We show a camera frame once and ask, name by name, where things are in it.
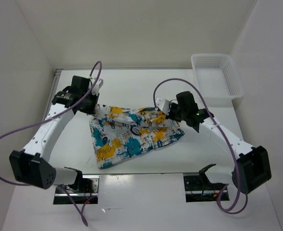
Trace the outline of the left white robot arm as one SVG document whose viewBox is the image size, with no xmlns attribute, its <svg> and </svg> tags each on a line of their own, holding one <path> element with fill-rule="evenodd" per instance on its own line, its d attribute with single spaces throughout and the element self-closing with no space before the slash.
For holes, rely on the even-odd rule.
<svg viewBox="0 0 283 231">
<path fill-rule="evenodd" d="M 70 86 L 55 94 L 46 117 L 34 137 L 21 151 L 12 151 L 9 161 L 15 179 L 28 185 L 48 189 L 52 185 L 66 185 L 72 192 L 82 190 L 82 171 L 55 168 L 50 163 L 51 153 L 66 125 L 78 111 L 95 113 L 103 80 L 73 76 Z"/>
</svg>

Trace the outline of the colourful printed shorts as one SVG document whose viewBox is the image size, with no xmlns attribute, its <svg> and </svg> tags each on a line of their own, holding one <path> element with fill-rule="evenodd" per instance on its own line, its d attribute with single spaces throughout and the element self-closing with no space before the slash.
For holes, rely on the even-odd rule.
<svg viewBox="0 0 283 231">
<path fill-rule="evenodd" d="M 184 136 L 178 122 L 154 107 L 137 109 L 98 104 L 89 122 L 98 169 L 172 145 Z"/>
</svg>

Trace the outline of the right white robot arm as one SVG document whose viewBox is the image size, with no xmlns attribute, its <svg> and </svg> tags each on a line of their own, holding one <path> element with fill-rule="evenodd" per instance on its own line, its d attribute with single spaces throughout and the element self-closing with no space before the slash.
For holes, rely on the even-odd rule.
<svg viewBox="0 0 283 231">
<path fill-rule="evenodd" d="M 272 177 L 269 155 L 263 146 L 254 147 L 225 128 L 205 108 L 200 109 L 189 91 L 176 96 L 167 117 L 184 121 L 197 133 L 213 141 L 235 160 L 233 168 L 210 164 L 199 170 L 199 185 L 210 189 L 215 183 L 233 184 L 241 193 L 249 194 Z"/>
</svg>

